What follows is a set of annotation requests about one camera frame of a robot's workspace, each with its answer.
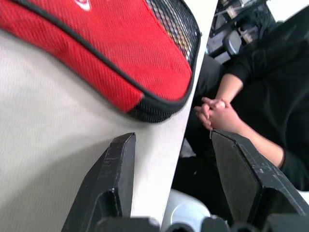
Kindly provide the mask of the person's left hand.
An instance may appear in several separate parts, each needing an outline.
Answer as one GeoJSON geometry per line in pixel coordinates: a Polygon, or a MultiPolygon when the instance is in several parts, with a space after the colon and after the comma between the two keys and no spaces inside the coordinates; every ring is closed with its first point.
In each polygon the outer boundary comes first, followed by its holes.
{"type": "Polygon", "coordinates": [[[239,132],[243,121],[231,107],[211,109],[207,104],[194,108],[196,116],[208,130],[239,132]]]}

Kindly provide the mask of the person's right hand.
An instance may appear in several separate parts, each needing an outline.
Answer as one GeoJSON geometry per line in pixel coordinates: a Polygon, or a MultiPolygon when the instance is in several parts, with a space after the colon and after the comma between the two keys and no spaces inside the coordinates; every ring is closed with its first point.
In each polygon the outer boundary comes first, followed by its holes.
{"type": "Polygon", "coordinates": [[[219,109],[219,108],[230,108],[230,103],[224,101],[223,99],[210,99],[207,97],[202,98],[202,102],[207,104],[211,109],[219,109]]]}

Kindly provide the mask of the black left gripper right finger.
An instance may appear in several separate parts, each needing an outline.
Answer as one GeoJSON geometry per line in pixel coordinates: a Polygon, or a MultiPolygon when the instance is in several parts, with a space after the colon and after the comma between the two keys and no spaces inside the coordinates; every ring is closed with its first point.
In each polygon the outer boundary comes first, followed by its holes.
{"type": "Polygon", "coordinates": [[[235,222],[262,227],[272,214],[308,217],[309,206],[283,172],[246,138],[212,130],[217,168],[235,222]]]}

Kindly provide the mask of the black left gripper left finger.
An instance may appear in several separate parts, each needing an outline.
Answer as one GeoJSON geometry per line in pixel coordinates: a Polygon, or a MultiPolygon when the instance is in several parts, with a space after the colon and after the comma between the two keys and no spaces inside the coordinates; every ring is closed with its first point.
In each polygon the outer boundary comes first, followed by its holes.
{"type": "Polygon", "coordinates": [[[103,218],[131,214],[136,135],[115,137],[84,177],[62,227],[92,232],[103,218]]]}

